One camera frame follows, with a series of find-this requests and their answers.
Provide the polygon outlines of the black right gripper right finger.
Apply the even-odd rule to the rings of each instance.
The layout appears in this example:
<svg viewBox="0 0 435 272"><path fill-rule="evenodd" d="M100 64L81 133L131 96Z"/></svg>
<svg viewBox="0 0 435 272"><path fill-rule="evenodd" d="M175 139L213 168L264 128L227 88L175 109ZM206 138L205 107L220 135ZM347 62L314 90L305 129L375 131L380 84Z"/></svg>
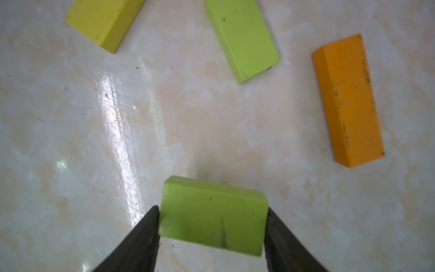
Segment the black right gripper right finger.
<svg viewBox="0 0 435 272"><path fill-rule="evenodd" d="M327 272L272 209L268 210L264 245L270 272Z"/></svg>

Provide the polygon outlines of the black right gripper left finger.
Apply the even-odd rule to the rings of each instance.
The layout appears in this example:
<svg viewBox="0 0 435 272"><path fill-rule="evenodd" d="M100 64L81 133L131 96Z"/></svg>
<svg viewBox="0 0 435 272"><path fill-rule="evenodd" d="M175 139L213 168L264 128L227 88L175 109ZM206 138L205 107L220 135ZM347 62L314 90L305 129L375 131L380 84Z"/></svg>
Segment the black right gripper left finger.
<svg viewBox="0 0 435 272"><path fill-rule="evenodd" d="M153 272L160 236L159 207L153 206L119 246L99 264L96 272Z"/></svg>

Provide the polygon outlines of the lime green block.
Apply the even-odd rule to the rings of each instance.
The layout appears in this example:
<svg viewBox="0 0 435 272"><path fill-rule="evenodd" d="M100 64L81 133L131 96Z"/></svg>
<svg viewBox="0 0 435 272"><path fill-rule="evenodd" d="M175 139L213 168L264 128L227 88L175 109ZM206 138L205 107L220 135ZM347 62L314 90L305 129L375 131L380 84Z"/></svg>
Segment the lime green block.
<svg viewBox="0 0 435 272"><path fill-rule="evenodd" d="M280 61L255 0L205 0L205 12L239 84Z"/></svg>
<svg viewBox="0 0 435 272"><path fill-rule="evenodd" d="M158 233L259 257L268 208L260 191L171 176L163 186Z"/></svg>

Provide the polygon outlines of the orange long block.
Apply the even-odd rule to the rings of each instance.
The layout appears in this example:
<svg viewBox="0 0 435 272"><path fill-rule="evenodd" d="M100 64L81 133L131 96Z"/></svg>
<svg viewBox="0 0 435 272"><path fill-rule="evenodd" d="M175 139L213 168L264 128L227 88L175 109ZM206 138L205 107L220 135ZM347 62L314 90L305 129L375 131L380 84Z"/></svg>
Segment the orange long block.
<svg viewBox="0 0 435 272"><path fill-rule="evenodd" d="M312 59L335 161L353 168L384 157L362 35L326 44Z"/></svg>

